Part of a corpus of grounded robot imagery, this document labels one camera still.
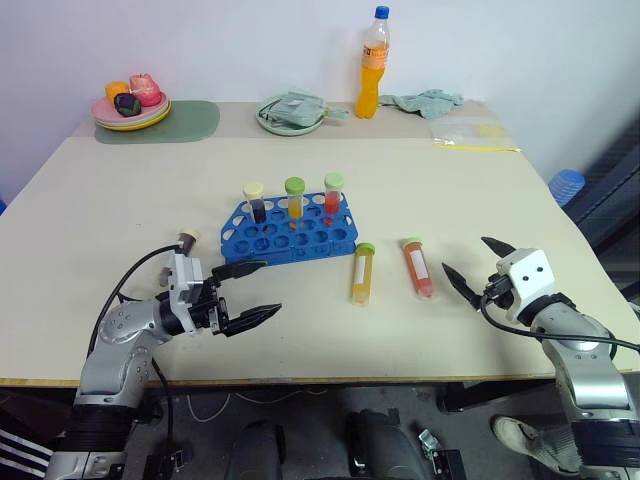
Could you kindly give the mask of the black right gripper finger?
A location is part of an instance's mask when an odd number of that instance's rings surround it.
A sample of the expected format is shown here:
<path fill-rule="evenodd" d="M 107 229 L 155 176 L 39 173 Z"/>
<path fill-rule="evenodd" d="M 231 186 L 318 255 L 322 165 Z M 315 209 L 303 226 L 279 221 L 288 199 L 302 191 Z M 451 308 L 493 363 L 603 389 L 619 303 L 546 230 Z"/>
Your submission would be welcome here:
<path fill-rule="evenodd" d="M 465 277 L 446 263 L 442 263 L 442 268 L 451 286 L 471 305 L 475 311 L 480 311 L 481 296 L 468 286 Z"/>
<path fill-rule="evenodd" d="M 505 258 L 516 251 L 516 248 L 512 245 L 493 237 L 482 236 L 481 240 L 493 253 L 495 253 L 500 258 Z"/>

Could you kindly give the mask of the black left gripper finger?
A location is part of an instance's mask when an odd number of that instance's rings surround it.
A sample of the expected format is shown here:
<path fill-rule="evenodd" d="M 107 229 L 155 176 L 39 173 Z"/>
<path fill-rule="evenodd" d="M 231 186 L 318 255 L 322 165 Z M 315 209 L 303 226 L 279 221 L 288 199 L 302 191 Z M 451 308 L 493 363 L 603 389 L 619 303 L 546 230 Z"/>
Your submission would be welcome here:
<path fill-rule="evenodd" d="M 282 304 L 261 305 L 243 311 L 237 318 L 229 321 L 227 336 L 232 337 L 261 325 L 273 317 L 282 308 Z"/>
<path fill-rule="evenodd" d="M 213 268 L 211 270 L 211 277 L 215 281 L 239 279 L 251 275 L 267 265 L 268 263 L 264 260 L 241 260 Z"/>

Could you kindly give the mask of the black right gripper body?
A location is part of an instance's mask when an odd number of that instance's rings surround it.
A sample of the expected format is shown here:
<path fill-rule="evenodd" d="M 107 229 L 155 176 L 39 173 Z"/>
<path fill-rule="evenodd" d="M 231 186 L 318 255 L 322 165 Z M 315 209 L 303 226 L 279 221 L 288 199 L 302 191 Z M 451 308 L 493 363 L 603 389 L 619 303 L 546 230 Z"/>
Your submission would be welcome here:
<path fill-rule="evenodd" d="M 509 309 L 512 306 L 512 282 L 507 275 L 494 273 L 488 277 L 488 283 L 484 289 L 487 303 L 493 303 L 500 309 Z"/>

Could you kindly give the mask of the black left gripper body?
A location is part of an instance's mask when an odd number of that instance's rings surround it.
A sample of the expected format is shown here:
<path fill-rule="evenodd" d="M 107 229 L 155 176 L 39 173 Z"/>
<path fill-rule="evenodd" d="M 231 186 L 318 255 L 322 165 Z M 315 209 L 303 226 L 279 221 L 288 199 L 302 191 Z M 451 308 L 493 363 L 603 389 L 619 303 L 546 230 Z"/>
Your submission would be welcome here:
<path fill-rule="evenodd" d="M 226 300 L 218 294 L 219 286 L 213 277 L 206 279 L 199 299 L 189 308 L 189 314 L 197 330 L 208 328 L 213 335 L 230 337 L 231 320 Z"/>

